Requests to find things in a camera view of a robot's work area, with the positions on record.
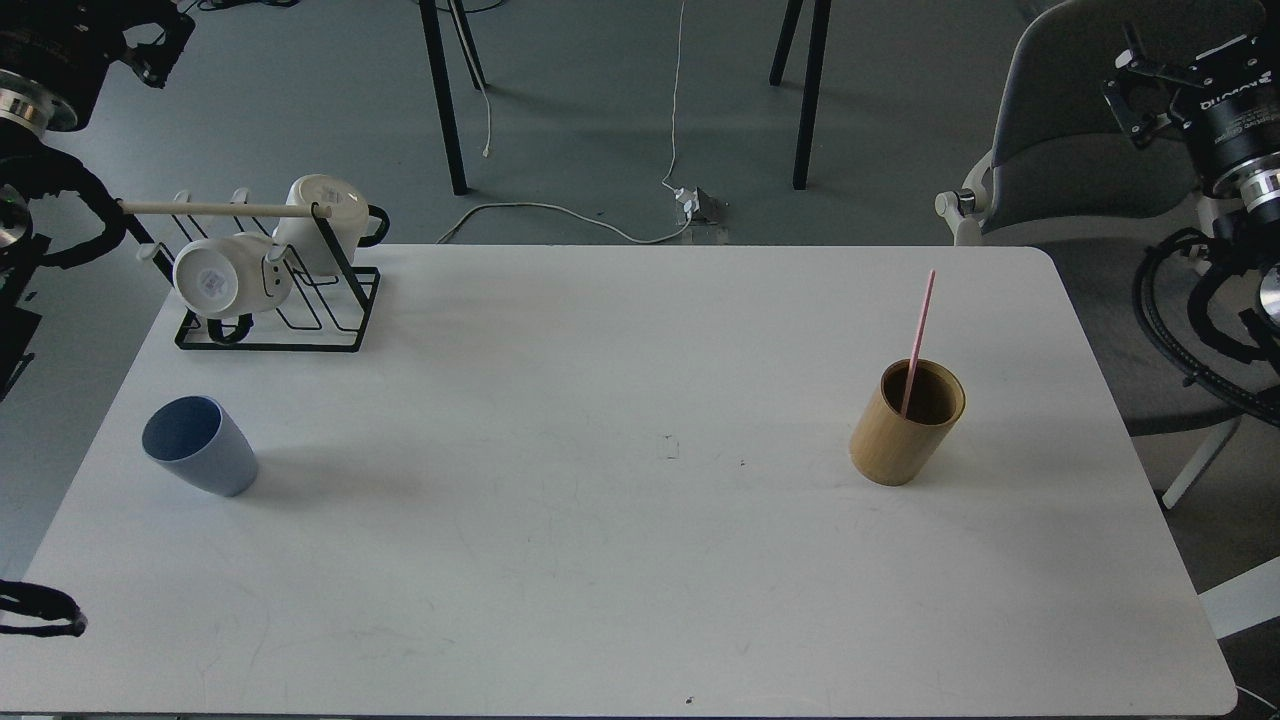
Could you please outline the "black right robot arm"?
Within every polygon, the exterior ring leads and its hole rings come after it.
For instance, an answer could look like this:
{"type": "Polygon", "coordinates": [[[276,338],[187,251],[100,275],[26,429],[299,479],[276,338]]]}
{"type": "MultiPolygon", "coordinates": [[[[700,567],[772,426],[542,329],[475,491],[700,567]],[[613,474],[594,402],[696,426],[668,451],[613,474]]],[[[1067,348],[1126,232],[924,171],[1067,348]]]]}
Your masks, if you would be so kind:
{"type": "Polygon", "coordinates": [[[1165,260],[1199,252],[1208,263],[1187,300],[1190,328],[1203,345],[1243,364],[1277,365],[1277,24],[1267,20],[1179,65],[1147,55],[1138,28],[1123,27],[1126,46],[1103,96],[1123,135],[1138,147],[1176,129],[1190,158],[1199,195],[1238,201],[1207,231],[1176,231],[1149,249],[1132,286],[1132,304],[1146,338],[1180,372],[1231,407],[1277,424],[1277,389],[1248,391],[1196,357],[1165,325],[1155,278],[1165,260]],[[1221,331],[1208,305],[1222,284],[1260,274],[1254,306],[1239,315],[1248,341],[1221,331]]]}

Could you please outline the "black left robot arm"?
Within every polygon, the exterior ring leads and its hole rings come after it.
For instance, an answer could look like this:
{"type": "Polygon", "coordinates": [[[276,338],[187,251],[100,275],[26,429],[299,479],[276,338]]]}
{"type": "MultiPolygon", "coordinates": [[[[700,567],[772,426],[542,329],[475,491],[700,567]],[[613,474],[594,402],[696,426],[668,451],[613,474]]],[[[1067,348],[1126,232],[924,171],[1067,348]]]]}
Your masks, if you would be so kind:
{"type": "Polygon", "coordinates": [[[5,1],[1,5],[3,389],[31,363],[41,318],[20,307],[42,266],[74,268],[120,245],[125,215],[95,173],[46,145],[49,132],[83,129],[111,64],[128,65],[161,88],[195,31],[174,1],[5,1]],[[76,193],[102,229],[54,250],[36,229],[31,204],[76,193]]]}

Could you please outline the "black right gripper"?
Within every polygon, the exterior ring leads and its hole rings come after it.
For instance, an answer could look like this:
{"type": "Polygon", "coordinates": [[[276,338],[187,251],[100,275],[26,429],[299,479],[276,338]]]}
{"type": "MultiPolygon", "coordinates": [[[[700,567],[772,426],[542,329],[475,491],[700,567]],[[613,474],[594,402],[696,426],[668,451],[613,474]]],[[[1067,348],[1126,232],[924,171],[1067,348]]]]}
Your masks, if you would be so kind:
{"type": "Polygon", "coordinates": [[[1208,70],[1148,56],[1139,29],[1123,23],[1125,49],[1115,58],[1115,74],[1102,85],[1103,99],[1123,136],[1146,150],[1170,128],[1183,129],[1194,117],[1189,101],[1215,85],[1208,70]]]}

